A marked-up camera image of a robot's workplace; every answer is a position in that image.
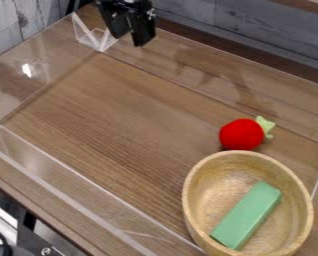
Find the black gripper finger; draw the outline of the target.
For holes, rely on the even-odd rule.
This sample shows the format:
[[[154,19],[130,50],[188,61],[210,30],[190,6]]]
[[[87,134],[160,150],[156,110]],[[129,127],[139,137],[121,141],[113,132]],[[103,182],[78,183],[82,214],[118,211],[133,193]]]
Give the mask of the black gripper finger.
[[[129,18],[134,45],[142,47],[157,36],[157,15],[152,0],[134,0]]]
[[[113,36],[119,39],[130,32],[129,7],[123,0],[97,0],[98,9]]]

